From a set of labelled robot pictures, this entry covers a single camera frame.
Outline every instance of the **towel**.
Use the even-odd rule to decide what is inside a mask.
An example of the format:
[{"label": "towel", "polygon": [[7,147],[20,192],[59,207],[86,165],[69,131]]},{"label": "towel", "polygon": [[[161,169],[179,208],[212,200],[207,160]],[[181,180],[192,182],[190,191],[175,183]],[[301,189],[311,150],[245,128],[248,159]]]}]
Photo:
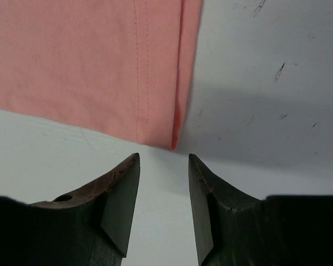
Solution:
[{"label": "towel", "polygon": [[0,0],[0,109],[175,149],[201,0]]}]

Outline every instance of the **white table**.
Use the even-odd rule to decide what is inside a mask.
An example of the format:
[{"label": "white table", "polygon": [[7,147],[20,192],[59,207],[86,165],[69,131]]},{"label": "white table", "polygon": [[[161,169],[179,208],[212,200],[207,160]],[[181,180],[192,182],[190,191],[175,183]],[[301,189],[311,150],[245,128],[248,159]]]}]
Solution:
[{"label": "white table", "polygon": [[333,0],[205,0],[175,153],[0,110],[0,195],[52,200],[133,152],[142,171],[124,266],[197,265],[190,152],[257,198],[333,194]]}]

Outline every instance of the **folded cloth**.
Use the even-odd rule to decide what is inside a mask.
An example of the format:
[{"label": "folded cloth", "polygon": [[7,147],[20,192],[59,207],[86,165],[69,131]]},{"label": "folded cloth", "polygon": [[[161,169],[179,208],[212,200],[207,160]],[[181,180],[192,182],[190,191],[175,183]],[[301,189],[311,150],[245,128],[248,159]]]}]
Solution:
[{"label": "folded cloth", "polygon": [[201,0],[0,0],[0,109],[175,149]]}]

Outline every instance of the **scratched surface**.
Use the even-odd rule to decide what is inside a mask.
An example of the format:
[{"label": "scratched surface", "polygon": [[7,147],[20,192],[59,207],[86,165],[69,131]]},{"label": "scratched surface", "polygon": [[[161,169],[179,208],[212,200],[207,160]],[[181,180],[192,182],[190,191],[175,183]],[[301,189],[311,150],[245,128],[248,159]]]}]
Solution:
[{"label": "scratched surface", "polygon": [[0,194],[53,200],[141,155],[122,266],[197,265],[188,157],[244,192],[333,194],[333,0],[204,1],[176,153],[0,111]]}]

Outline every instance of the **seam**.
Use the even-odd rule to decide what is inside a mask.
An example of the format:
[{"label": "seam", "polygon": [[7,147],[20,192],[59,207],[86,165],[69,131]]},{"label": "seam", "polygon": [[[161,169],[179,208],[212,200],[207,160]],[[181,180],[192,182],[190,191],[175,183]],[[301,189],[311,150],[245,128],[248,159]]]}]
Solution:
[{"label": "seam", "polygon": [[139,52],[138,52],[138,39],[137,39],[137,5],[134,2],[134,25],[135,25],[135,47],[137,52],[137,62],[136,62],[136,72],[137,72],[137,105],[138,105],[138,111],[137,111],[137,121],[135,126],[135,140],[138,142],[138,124],[139,124],[139,76],[138,76],[138,64],[139,64]]},{"label": "seam", "polygon": [[148,119],[149,119],[149,27],[148,27],[148,0],[145,1],[145,21],[147,24],[147,118],[145,123],[145,138],[147,141],[147,129],[148,129]]}]

